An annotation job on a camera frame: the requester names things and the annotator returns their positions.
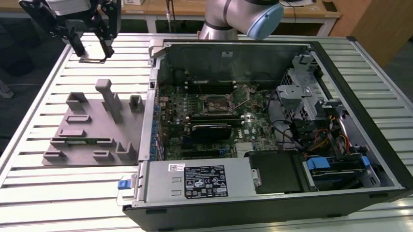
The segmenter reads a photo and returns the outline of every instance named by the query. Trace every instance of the white label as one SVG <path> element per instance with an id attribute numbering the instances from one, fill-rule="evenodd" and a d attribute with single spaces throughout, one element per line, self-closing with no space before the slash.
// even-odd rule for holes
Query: white label
<path id="1" fill-rule="evenodd" d="M 226 192 L 226 188 L 216 188 L 217 192 Z"/>
<path id="2" fill-rule="evenodd" d="M 169 164 L 169 171 L 170 172 L 182 172 L 186 167 L 185 163 L 170 163 Z"/>
<path id="3" fill-rule="evenodd" d="M 222 57 L 233 57 L 234 52 L 222 52 Z"/>

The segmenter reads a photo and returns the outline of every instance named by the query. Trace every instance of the metal slotted table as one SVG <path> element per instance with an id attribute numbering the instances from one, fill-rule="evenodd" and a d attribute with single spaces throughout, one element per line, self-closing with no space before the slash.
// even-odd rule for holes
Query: metal slotted table
<path id="1" fill-rule="evenodd" d="M 0 228 L 10 231 L 142 231 L 117 203 L 117 183 L 137 171 L 122 167 L 43 166 L 71 91 L 87 98 L 102 98 L 95 90 L 99 78 L 110 78 L 113 91 L 122 99 L 131 94 L 146 98 L 150 77 L 149 44 L 151 39 L 196 39 L 194 34 L 121 34 L 114 42 L 115 55 L 105 64 L 79 63 L 70 46 L 25 117 L 10 146 L 0 158 Z M 270 37 L 269 40 L 320 41 L 361 103 L 388 138 L 411 172 L 413 171 L 413 105 L 373 62 L 357 42 L 335 37 Z M 94 35 L 85 44 L 98 44 Z M 327 83 L 335 96 L 335 88 Z M 133 191 L 123 194 L 133 196 Z M 413 199 L 376 204 L 339 218 L 317 218 L 280 223 L 197 229 L 192 231 L 307 232 L 412 231 Z"/>

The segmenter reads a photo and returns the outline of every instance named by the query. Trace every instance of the barcode sticker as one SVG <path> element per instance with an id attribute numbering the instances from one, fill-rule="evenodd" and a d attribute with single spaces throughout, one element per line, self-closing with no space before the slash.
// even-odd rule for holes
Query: barcode sticker
<path id="1" fill-rule="evenodd" d="M 185 168 L 186 168 L 185 163 L 170 163 L 169 164 L 169 171 L 170 172 L 182 172 Z"/>

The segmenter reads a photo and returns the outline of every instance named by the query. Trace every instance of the blue drive latch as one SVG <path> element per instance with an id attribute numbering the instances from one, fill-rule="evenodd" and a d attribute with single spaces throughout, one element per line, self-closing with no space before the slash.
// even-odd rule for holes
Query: blue drive latch
<path id="1" fill-rule="evenodd" d="M 131 189 L 131 180 L 119 180 L 118 181 L 118 189 L 119 190 Z"/>
<path id="2" fill-rule="evenodd" d="M 311 158 L 307 161 L 307 163 L 308 163 L 309 170 L 319 169 L 319 168 L 331 168 L 328 158 L 325 157 Z"/>

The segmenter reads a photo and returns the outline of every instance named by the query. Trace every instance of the cable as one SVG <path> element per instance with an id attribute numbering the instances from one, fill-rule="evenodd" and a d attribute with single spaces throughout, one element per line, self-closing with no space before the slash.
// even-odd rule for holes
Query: cable
<path id="1" fill-rule="evenodd" d="M 170 0 L 170 2 L 172 2 L 172 5 L 173 5 L 173 17 L 174 17 L 174 21 L 177 22 L 174 0 Z"/>
<path id="2" fill-rule="evenodd" d="M 291 2 L 285 1 L 286 3 L 289 3 L 291 7 L 293 7 L 293 12 L 295 12 L 295 24 L 297 23 L 297 15 L 296 15 L 296 7 L 303 7 L 303 6 L 293 6 Z"/>

